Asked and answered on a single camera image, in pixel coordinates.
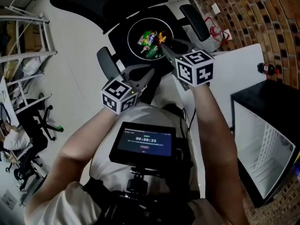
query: wall socket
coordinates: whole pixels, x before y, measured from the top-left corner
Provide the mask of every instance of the wall socket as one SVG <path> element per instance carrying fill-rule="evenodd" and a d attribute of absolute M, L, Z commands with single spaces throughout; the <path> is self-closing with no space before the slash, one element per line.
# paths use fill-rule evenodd
<path fill-rule="evenodd" d="M 6 190 L 5 194 L 2 197 L 2 201 L 8 206 L 9 209 L 13 210 L 17 199 L 11 194 L 10 191 Z"/>

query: timer display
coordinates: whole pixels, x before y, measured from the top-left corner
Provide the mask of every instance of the timer display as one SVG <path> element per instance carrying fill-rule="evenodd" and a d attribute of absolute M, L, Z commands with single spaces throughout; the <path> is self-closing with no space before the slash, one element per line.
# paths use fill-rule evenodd
<path fill-rule="evenodd" d="M 170 157 L 172 154 L 172 135 L 126 128 L 121 136 L 118 149 Z"/>

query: mini fridge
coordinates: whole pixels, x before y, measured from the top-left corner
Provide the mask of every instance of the mini fridge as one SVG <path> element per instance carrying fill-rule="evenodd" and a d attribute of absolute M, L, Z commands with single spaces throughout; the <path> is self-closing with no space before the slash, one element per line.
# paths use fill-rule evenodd
<path fill-rule="evenodd" d="M 272 198 L 300 150 L 300 91 L 264 81 L 231 95 L 240 178 L 255 207 Z"/>

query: chair backrest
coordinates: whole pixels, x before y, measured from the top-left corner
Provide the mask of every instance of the chair backrest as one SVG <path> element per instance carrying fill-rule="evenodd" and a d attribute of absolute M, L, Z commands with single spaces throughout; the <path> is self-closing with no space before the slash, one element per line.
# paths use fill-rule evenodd
<path fill-rule="evenodd" d="M 57 8 L 79 14 L 105 34 L 128 16 L 168 0 L 50 0 Z"/>
<path fill-rule="evenodd" d="M 26 110 L 17 114 L 17 118 L 24 128 L 25 132 L 30 138 L 34 138 L 40 134 L 43 134 L 41 126 L 38 125 L 38 122 L 33 118 L 34 113 L 28 112 Z"/>

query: white t-shirt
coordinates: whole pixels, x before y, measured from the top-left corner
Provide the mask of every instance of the white t-shirt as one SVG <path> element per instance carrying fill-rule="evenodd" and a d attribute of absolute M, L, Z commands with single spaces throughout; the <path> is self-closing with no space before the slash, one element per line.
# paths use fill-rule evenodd
<path fill-rule="evenodd" d="M 18 132 L 10 130 L 9 134 L 5 137 L 3 147 L 7 150 L 24 149 L 30 143 L 30 138 L 24 129 L 19 129 Z"/>
<path fill-rule="evenodd" d="M 112 163 L 109 154 L 115 138 L 119 132 L 122 122 L 135 122 L 140 124 L 159 125 L 165 127 L 175 127 L 176 136 L 182 137 L 180 132 L 180 118 L 170 112 L 156 107 L 139 104 L 121 114 L 115 122 L 113 128 L 100 144 L 90 166 L 90 176 L 101 179 L 103 184 L 110 190 L 124 191 L 129 179 L 133 178 L 130 173 L 130 166 Z M 182 121 L 183 131 L 187 126 Z M 189 143 L 192 162 L 194 167 L 190 174 L 190 187 L 192 191 L 199 191 L 197 181 L 197 168 L 194 159 L 193 148 Z M 148 182 L 148 193 L 168 192 L 169 188 L 164 179 L 153 176 L 145 176 Z M 206 199 L 191 201 L 189 206 L 194 211 L 194 225 L 221 225 L 225 224 L 220 215 L 210 205 Z M 93 201 L 91 196 L 82 190 L 82 185 L 78 182 L 69 184 L 65 191 L 57 194 L 51 201 L 40 205 L 29 217 L 31 224 L 54 225 L 54 224 L 94 224 L 101 213 L 101 209 Z"/>

